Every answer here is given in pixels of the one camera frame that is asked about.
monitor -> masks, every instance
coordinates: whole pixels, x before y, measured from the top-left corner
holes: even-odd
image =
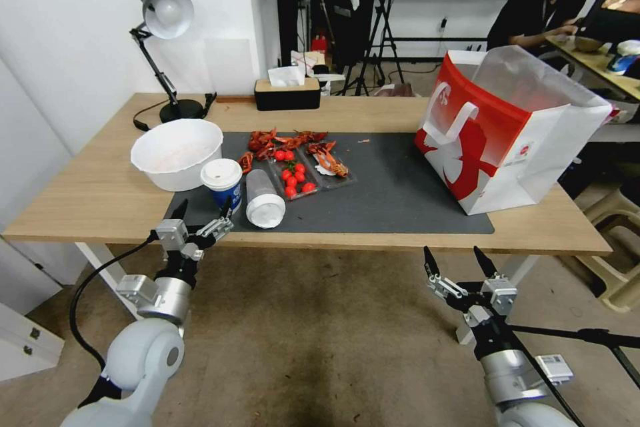
[[[640,39],[640,0],[596,0],[580,34],[613,43]]]

bowl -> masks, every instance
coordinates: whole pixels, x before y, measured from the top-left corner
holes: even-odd
[[[580,50],[581,52],[591,53],[598,50],[598,48],[602,47],[605,42],[590,39],[588,37],[576,37],[575,38],[575,48],[576,50]]]
[[[222,131],[215,123],[173,120],[135,141],[131,163],[162,190],[191,190],[202,185],[202,166],[222,157],[222,141]]]

lamp shade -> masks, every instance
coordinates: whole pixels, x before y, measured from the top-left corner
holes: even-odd
[[[172,39],[189,28],[193,4],[191,0],[142,0],[142,16],[155,37]]]

cup lid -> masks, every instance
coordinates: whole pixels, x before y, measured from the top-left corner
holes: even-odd
[[[258,195],[247,205],[247,218],[260,228],[274,228],[285,216],[285,200],[274,193]]]
[[[230,189],[242,178],[242,167],[232,159],[215,159],[207,162],[200,171],[200,180],[210,189]]]

table leg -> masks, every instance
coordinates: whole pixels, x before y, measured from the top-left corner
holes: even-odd
[[[105,244],[85,244],[84,242],[76,242],[75,245],[77,245],[80,252],[84,254],[94,268],[98,268],[113,259],[113,255]],[[118,295],[115,291],[115,288],[118,286],[118,283],[125,274],[126,272],[119,262],[115,262],[100,271],[100,276],[107,283],[109,288],[113,290],[113,293],[118,297],[120,302],[125,305],[136,320],[140,320],[142,317],[136,313],[135,305],[133,305],[129,300],[126,300],[123,296]]]
[[[511,283],[517,286],[539,258],[540,256],[536,255],[510,256],[507,259],[505,266],[500,269],[500,273],[507,276],[511,280]],[[461,345],[467,345],[474,340],[473,332],[464,321],[462,321],[456,329],[455,337]]]

